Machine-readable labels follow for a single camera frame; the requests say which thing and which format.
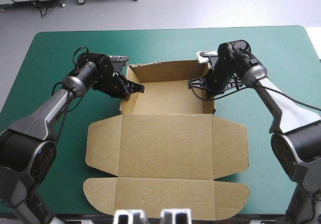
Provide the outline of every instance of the unfolded cardboard box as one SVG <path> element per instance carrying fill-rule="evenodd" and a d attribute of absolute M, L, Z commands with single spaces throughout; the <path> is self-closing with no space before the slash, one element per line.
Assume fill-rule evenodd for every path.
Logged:
<path fill-rule="evenodd" d="M 196 64 L 127 69 L 127 78 L 142 83 L 145 93 L 122 100 L 121 115 L 89 127 L 86 163 L 118 176 L 85 181 L 85 195 L 97 210 L 144 209 L 156 218 L 165 208 L 190 208 L 193 219 L 221 220 L 243 208 L 248 187 L 214 179 L 248 168 L 247 129 L 213 116 L 214 103 L 188 89 Z"/>

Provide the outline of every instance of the robotic arm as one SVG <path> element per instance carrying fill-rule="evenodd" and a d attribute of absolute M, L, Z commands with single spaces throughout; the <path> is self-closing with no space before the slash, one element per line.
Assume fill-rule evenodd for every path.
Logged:
<path fill-rule="evenodd" d="M 0 200 L 25 224 L 63 224 L 49 211 L 36 189 L 56 156 L 61 129 L 55 124 L 66 117 L 68 106 L 93 88 L 115 98 L 144 92 L 144 86 L 127 80 L 121 70 L 128 57 L 90 53 L 78 57 L 75 68 L 63 79 L 62 88 L 33 114 L 12 123 L 0 135 Z"/>
<path fill-rule="evenodd" d="M 273 152 L 291 181 L 297 183 L 286 215 L 275 224 L 316 224 L 321 211 L 321 118 L 299 107 L 267 77 L 267 70 L 243 40 L 223 43 L 215 52 L 198 54 L 210 63 L 208 73 L 190 80 L 189 88 L 208 97 L 242 85 L 253 88 L 273 115 Z"/>

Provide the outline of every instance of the box lid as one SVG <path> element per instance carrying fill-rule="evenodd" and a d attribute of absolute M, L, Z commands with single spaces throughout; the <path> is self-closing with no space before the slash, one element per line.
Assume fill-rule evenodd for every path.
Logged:
<path fill-rule="evenodd" d="M 157 178 L 91 178 L 84 192 L 98 211 L 143 209 L 158 218 L 164 208 L 190 208 L 193 219 L 222 220 L 237 214 L 247 202 L 246 185 L 213 180 Z"/>
<path fill-rule="evenodd" d="M 120 115 L 92 123 L 86 163 L 119 177 L 213 180 L 248 168 L 247 129 L 212 115 Z"/>

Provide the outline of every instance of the gray floor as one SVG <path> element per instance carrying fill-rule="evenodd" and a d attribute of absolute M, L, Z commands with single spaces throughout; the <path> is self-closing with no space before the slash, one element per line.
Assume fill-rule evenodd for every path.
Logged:
<path fill-rule="evenodd" d="M 321 27 L 321 0 L 86 0 L 84 5 L 79 5 L 77 0 L 65 0 L 65 3 L 65 9 L 52 8 L 44 18 L 36 8 L 24 3 L 0 14 L 0 109 L 38 32 L 278 25 Z"/>

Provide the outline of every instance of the table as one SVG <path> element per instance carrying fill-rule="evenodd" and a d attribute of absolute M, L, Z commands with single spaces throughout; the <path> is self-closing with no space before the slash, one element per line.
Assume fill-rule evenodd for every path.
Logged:
<path fill-rule="evenodd" d="M 270 79 L 290 96 L 321 105 L 321 63 L 304 28 L 251 27 L 148 31 L 42 32 L 35 36 L 0 114 L 0 129 L 38 108 L 52 86 L 73 68 L 75 49 L 128 55 L 130 63 L 195 59 L 223 42 L 245 39 L 269 70 Z M 248 127 L 249 169 L 220 180 L 245 183 L 251 194 L 241 213 L 284 213 L 295 188 L 270 147 L 272 116 L 255 91 L 248 89 L 216 101 L 216 115 Z M 118 114 L 119 100 L 89 91 L 67 115 L 58 156 L 39 189 L 54 213 L 98 213 L 86 200 L 82 184 L 108 174 L 85 163 L 90 123 Z M 10 212 L 0 205 L 0 212 Z"/>

